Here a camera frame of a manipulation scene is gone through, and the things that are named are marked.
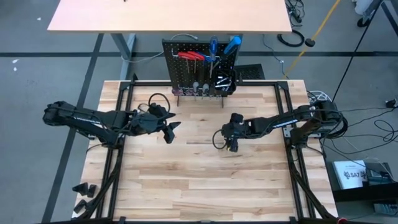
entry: gray floor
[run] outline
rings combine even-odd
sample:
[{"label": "gray floor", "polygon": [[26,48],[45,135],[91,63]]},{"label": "gray floor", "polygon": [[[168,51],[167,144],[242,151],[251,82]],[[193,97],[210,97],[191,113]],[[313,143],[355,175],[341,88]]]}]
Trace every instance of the gray floor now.
[{"label": "gray floor", "polygon": [[[334,0],[304,0],[306,16],[299,30],[310,37],[317,30]],[[56,34],[46,31],[58,1],[0,0],[0,52],[92,52],[97,34]],[[322,30],[317,44],[310,51],[351,52],[355,49],[364,28],[356,27],[360,18],[354,13],[351,1],[342,1]],[[161,52],[161,39],[174,34],[138,34],[135,52]],[[201,34],[206,40],[212,34]],[[266,43],[275,51],[300,51],[280,44],[275,35],[266,35]],[[398,51],[398,37],[382,10],[378,11],[359,51]],[[261,35],[244,36],[242,51],[268,51]],[[109,35],[104,36],[101,52],[116,52]],[[280,57],[287,68],[295,57]],[[67,138],[68,128],[53,128],[42,122],[46,104],[65,100],[76,104],[88,68],[89,57],[0,57],[0,219],[2,223],[38,223],[49,197],[53,179]],[[85,107],[95,109],[103,80],[117,80],[121,69],[119,57],[100,57],[96,63]],[[289,74],[292,79],[304,79],[309,90],[322,90],[333,96],[346,69],[349,57],[303,57]],[[280,79],[280,64],[273,57],[240,57],[238,64],[261,63],[267,79]],[[336,103],[341,110],[383,106],[383,101],[397,95],[397,57],[356,57],[348,70]],[[132,73],[143,80],[168,79],[163,57],[134,64]],[[378,114],[378,110],[346,113],[350,123]],[[397,112],[384,119],[398,127]],[[374,120],[350,128],[350,134],[385,134],[376,129]],[[351,138],[358,148],[382,144],[381,139]],[[75,138],[65,178],[61,186],[53,221],[68,220],[75,202],[71,187],[80,181],[88,141]],[[344,151],[354,151],[344,140],[336,140]],[[345,160],[326,151],[327,161]],[[388,162],[398,177],[396,143],[391,143],[366,154],[355,154],[351,159],[377,157]],[[353,218],[373,212],[366,203],[338,203],[340,216]],[[370,215],[357,220],[396,223],[397,218]]]}]

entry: red tool handle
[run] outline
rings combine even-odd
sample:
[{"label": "red tool handle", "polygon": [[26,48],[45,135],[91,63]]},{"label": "red tool handle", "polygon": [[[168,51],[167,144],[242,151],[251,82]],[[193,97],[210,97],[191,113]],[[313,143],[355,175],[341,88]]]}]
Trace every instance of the red tool handle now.
[{"label": "red tool handle", "polygon": [[188,54],[186,52],[179,52],[177,55],[178,55],[179,58],[184,58],[184,59],[187,59],[187,60],[196,60],[197,59],[192,54]]},{"label": "red tool handle", "polygon": [[197,60],[205,60],[205,56],[198,54],[196,52],[188,51],[187,53],[193,55]]}]

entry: desk leg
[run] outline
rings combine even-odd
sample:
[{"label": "desk leg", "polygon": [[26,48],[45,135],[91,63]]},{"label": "desk leg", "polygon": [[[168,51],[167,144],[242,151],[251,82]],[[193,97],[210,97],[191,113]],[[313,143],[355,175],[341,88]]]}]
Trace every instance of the desk leg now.
[{"label": "desk leg", "polygon": [[[234,38],[235,36],[238,36],[243,41],[243,34],[230,34],[230,35],[231,36],[229,37],[229,40],[232,40],[232,38]],[[235,65],[238,64],[239,51],[241,50],[241,46],[242,46],[242,44],[239,45],[238,49],[236,49]]]},{"label": "desk leg", "polygon": [[[124,40],[123,34],[111,34],[112,39],[118,49],[120,50],[120,54],[125,60],[131,60],[131,52],[134,47],[134,42],[136,40],[136,34],[130,34],[129,40],[126,43]],[[120,71],[120,80],[126,80],[129,75],[129,67],[131,63],[123,61],[122,69]]]}]

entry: tool holder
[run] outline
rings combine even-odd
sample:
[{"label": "tool holder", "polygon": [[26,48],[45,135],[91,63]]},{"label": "tool holder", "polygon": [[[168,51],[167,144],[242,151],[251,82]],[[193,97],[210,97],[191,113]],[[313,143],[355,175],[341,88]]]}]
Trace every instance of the tool holder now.
[{"label": "tool holder", "polygon": [[[220,59],[220,54],[224,51],[229,42],[219,41],[216,58]],[[219,71],[223,71],[227,74],[234,74],[234,64],[236,58],[236,51],[229,55],[224,60],[220,61],[219,64],[213,69],[212,77],[210,78],[210,65],[211,62],[196,61],[196,73],[195,73],[195,61],[185,60],[179,58],[177,54],[179,52],[198,52],[203,55],[210,55],[209,53],[209,42],[208,41],[181,41],[181,40],[162,40],[164,57],[166,59],[167,68],[169,70],[170,81],[173,87],[173,94],[176,96],[223,96],[227,97],[232,93],[223,93],[215,90],[216,74]],[[199,83],[197,91],[193,89],[193,84]],[[204,84],[209,85],[209,90],[204,92],[202,87]]]}]

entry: wooden desk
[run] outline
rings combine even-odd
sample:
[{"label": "wooden desk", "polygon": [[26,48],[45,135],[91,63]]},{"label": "wooden desk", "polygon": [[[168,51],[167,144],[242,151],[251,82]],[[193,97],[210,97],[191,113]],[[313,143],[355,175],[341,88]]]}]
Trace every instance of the wooden desk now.
[{"label": "wooden desk", "polygon": [[48,30],[278,34],[292,31],[284,0],[61,0]]},{"label": "wooden desk", "polygon": [[[304,82],[288,82],[294,108],[307,104]],[[105,82],[100,111],[114,110],[119,84]],[[177,114],[168,122],[182,124],[175,129],[172,144],[164,142],[163,133],[126,139],[115,219],[125,216],[127,220],[277,221],[295,216],[281,129],[260,139],[240,139],[237,153],[219,151],[211,144],[213,133],[229,121],[232,112],[241,113],[246,119],[278,114],[273,87],[239,86],[224,99],[221,108],[220,100],[195,101],[193,97],[181,97],[177,107],[171,87],[135,86],[131,108],[147,103],[155,92],[165,94],[171,112]],[[161,98],[153,100],[165,105]],[[98,141],[90,142],[90,146],[94,144]],[[320,148],[314,139],[309,145]],[[106,152],[107,149],[96,147],[87,154],[81,182],[101,185]],[[322,156],[309,149],[304,149],[303,154],[310,188],[337,216]],[[110,191],[103,214],[108,212]],[[301,198],[307,214],[303,193]],[[76,202],[81,199],[90,200],[78,195]]]}]

